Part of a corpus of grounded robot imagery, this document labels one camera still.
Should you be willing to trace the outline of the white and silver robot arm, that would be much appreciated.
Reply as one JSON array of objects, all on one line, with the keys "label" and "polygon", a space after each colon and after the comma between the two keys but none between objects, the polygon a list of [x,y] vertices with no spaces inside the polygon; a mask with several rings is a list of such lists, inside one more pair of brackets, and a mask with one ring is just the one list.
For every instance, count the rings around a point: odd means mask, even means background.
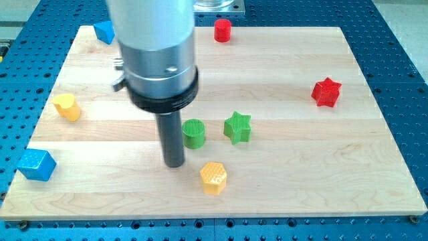
[{"label": "white and silver robot arm", "polygon": [[127,88],[139,108],[178,111],[198,92],[193,1],[107,0],[123,71],[113,89]]}]

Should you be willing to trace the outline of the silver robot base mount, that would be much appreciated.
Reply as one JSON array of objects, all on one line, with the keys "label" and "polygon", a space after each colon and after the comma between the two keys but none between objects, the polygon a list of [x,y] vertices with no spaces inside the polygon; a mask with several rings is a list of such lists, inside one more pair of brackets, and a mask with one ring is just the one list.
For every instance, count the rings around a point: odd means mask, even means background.
[{"label": "silver robot base mount", "polygon": [[244,0],[196,0],[195,14],[244,14]]}]

